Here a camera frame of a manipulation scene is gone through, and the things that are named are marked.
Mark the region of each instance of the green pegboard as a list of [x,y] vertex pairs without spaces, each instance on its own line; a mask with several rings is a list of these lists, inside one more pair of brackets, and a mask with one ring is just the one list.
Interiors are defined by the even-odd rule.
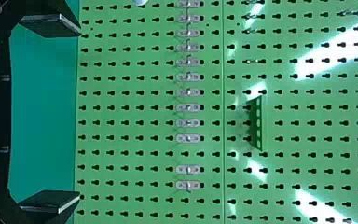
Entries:
[[81,7],[76,223],[358,223],[358,1],[204,1],[194,68],[175,66],[176,2]]

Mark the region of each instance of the metal bracket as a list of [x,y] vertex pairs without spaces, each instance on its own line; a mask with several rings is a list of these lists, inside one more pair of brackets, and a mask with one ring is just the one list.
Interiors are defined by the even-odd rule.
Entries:
[[201,135],[196,133],[184,133],[176,135],[176,141],[179,143],[198,143],[201,141]]
[[185,74],[179,74],[176,76],[178,81],[182,82],[199,82],[202,81],[201,75],[198,73],[187,72]]
[[180,180],[176,182],[176,188],[187,191],[198,190],[201,188],[201,183],[197,180]]
[[349,10],[349,9],[346,9],[344,11],[340,11],[337,13],[338,16],[358,16],[358,11],[352,11],[352,10]]
[[187,40],[184,45],[176,46],[176,51],[178,52],[197,52],[199,50],[200,50],[200,45],[189,43],[189,40]]
[[258,59],[247,59],[243,61],[244,63],[261,63]]
[[176,126],[179,128],[198,128],[201,126],[199,119],[179,119],[176,121]]
[[265,4],[265,1],[264,0],[245,0],[242,2],[243,4],[245,5],[249,5],[249,4]]
[[179,97],[197,97],[197,96],[202,96],[202,91],[199,89],[191,89],[191,88],[187,88],[184,90],[178,90],[176,92],[176,96]]
[[200,31],[199,30],[179,30],[176,31],[176,36],[178,37],[199,37]]
[[25,16],[20,24],[45,38],[80,36],[80,26],[62,14]]
[[178,67],[198,67],[200,66],[200,60],[192,58],[188,55],[185,59],[176,60],[176,66]]
[[252,29],[252,28],[248,28],[246,30],[243,31],[245,34],[249,35],[249,34],[257,34],[257,29]]
[[10,81],[10,75],[2,75],[1,80],[3,82],[9,82]]
[[200,0],[180,0],[177,4],[178,7],[201,7],[201,1]]
[[257,19],[257,15],[251,14],[251,13],[248,13],[248,14],[242,16],[242,17],[243,17],[244,19],[246,19],[246,20]]
[[183,104],[177,105],[176,111],[178,112],[200,112],[202,109],[202,105],[198,104]]
[[178,22],[181,23],[196,23],[196,22],[200,22],[201,21],[201,16],[200,15],[180,15],[178,16]]
[[10,146],[2,146],[0,148],[0,153],[8,153],[10,151]]
[[180,175],[199,175],[201,167],[198,165],[179,165],[176,167],[176,173]]

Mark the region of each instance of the metal clip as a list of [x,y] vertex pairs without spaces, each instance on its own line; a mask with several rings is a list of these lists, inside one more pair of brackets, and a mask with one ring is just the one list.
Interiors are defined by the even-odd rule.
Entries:
[[7,154],[10,151],[10,146],[2,146],[0,148],[0,153]]
[[200,50],[199,44],[191,44],[190,40],[187,40],[184,45],[176,46],[176,51],[178,52],[197,52]]
[[198,165],[179,165],[176,167],[176,173],[180,175],[199,175],[201,167]]
[[191,55],[187,55],[185,59],[176,60],[176,66],[178,67],[198,67],[200,66],[200,60],[192,58]]
[[247,59],[247,60],[243,60],[243,63],[264,63],[265,60],[258,60],[258,59]]
[[188,15],[187,13],[185,15],[180,15],[178,17],[178,22],[181,23],[196,23],[201,21],[200,15]]
[[3,82],[9,82],[10,81],[10,75],[2,75],[1,80]]
[[179,143],[198,143],[201,141],[201,135],[196,133],[184,133],[176,135],[176,141]]
[[201,183],[197,180],[180,180],[176,182],[176,188],[186,191],[192,191],[200,189]]
[[176,126],[179,128],[198,128],[201,126],[199,119],[179,119],[176,121]]
[[201,75],[199,75],[198,73],[192,73],[192,72],[187,72],[185,74],[179,74],[179,75],[176,76],[176,79],[178,81],[182,81],[182,82],[198,82],[198,81],[202,81]]
[[243,4],[245,5],[249,5],[249,4],[265,4],[265,0],[245,0],[245,1],[242,1]]
[[200,0],[180,0],[177,4],[178,7],[201,7]]
[[178,37],[199,37],[199,30],[180,30],[176,32],[176,36]]
[[248,13],[244,16],[242,16],[243,19],[250,20],[250,19],[257,19],[257,15]]
[[257,29],[252,29],[252,28],[248,28],[248,29],[246,29],[246,30],[244,30],[244,31],[242,31],[244,34],[247,34],[247,35],[249,35],[249,34],[257,34],[257,32],[258,32],[258,30]]
[[187,88],[184,90],[178,90],[176,96],[179,97],[197,97],[202,96],[202,90]]
[[176,111],[178,112],[200,112],[203,108],[203,105],[198,104],[183,104],[177,105]]
[[346,9],[344,11],[338,12],[337,15],[341,16],[341,17],[350,16],[350,15],[358,16],[358,11],[352,11],[352,10]]

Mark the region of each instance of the teal panel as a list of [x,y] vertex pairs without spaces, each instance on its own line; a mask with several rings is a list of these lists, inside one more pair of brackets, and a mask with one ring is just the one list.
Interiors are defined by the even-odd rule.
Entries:
[[[78,14],[78,1],[68,1]],[[74,185],[77,39],[45,39],[21,26],[10,38],[13,137],[9,187],[18,202]]]

